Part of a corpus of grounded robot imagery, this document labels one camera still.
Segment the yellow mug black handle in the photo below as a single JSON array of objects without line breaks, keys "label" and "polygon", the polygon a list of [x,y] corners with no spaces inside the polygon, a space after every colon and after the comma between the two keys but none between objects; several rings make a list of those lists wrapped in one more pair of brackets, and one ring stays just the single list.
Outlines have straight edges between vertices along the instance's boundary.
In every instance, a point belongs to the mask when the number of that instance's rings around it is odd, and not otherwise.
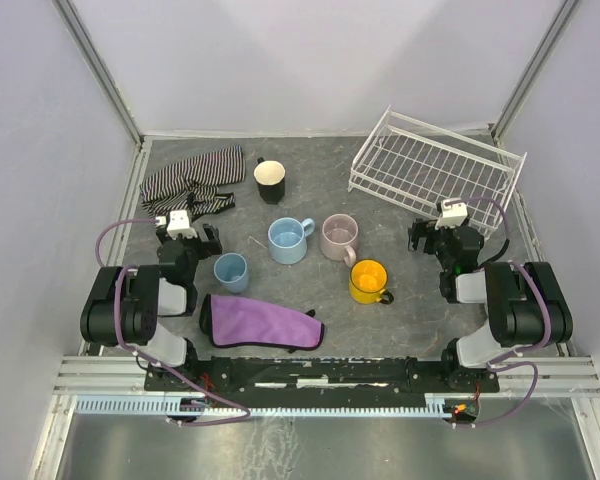
[{"label": "yellow mug black handle", "polygon": [[387,270],[378,261],[360,260],[351,268],[349,294],[359,304],[392,304],[394,296],[387,289],[387,284]]}]

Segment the white wire dish rack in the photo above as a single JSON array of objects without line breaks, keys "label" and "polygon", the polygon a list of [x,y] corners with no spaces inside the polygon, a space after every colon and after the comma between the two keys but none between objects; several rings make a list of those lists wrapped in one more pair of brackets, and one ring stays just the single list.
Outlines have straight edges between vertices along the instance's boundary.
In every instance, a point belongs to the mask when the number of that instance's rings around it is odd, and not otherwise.
[{"label": "white wire dish rack", "polygon": [[524,154],[510,153],[388,107],[352,160],[348,189],[356,189],[424,218],[438,217],[444,199],[476,198],[470,223],[485,237],[502,224]]}]

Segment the light blue mug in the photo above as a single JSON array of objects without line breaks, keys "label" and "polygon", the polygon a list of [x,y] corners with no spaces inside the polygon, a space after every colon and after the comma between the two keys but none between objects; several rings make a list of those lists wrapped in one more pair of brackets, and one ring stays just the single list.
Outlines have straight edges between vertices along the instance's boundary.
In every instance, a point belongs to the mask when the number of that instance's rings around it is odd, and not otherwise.
[{"label": "light blue mug", "polygon": [[275,220],[268,229],[268,250],[279,264],[293,265],[300,262],[307,253],[307,237],[315,230],[311,218],[299,221],[284,217]]}]

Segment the black cup white interior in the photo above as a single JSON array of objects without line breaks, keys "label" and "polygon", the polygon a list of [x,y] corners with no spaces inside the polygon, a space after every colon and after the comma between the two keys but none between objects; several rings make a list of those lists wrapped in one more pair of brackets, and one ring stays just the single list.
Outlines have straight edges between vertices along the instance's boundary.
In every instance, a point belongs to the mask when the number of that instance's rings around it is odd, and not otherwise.
[{"label": "black cup white interior", "polygon": [[265,203],[277,205],[284,198],[286,170],[280,162],[258,158],[254,179]]}]

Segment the pink mug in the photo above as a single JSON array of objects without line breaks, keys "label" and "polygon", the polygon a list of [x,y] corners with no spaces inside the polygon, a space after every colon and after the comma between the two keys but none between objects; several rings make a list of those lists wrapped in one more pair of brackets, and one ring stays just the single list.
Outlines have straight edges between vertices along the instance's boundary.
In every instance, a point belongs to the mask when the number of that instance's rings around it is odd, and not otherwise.
[{"label": "pink mug", "polygon": [[322,224],[320,250],[323,255],[333,261],[343,261],[352,268],[357,261],[359,244],[359,227],[349,215],[334,214]]}]

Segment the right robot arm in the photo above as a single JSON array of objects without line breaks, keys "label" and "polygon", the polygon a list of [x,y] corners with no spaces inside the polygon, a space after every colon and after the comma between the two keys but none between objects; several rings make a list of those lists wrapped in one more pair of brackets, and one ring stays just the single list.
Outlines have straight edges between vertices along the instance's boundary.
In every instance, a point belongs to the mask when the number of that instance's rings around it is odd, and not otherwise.
[{"label": "right robot arm", "polygon": [[441,296],[451,304],[481,304],[486,312],[477,331],[450,341],[439,361],[423,364],[448,388],[472,387],[495,377],[488,370],[494,363],[571,339],[572,314],[549,263],[503,262],[508,242],[480,262],[484,236],[467,220],[438,227],[416,219],[408,234],[411,250],[423,243],[423,252],[438,260]]}]

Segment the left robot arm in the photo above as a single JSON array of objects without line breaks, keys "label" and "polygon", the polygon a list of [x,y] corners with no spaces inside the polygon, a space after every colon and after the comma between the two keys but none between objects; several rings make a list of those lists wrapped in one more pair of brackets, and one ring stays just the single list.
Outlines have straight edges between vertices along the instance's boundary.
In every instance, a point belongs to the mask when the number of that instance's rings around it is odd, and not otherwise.
[{"label": "left robot arm", "polygon": [[196,269],[201,260],[223,253],[219,232],[204,224],[207,239],[202,240],[190,225],[172,229],[165,217],[153,222],[160,240],[157,262],[101,267],[80,317],[80,332],[90,344],[118,346],[146,360],[146,390],[194,389],[201,370],[193,343],[158,319],[194,313]]}]

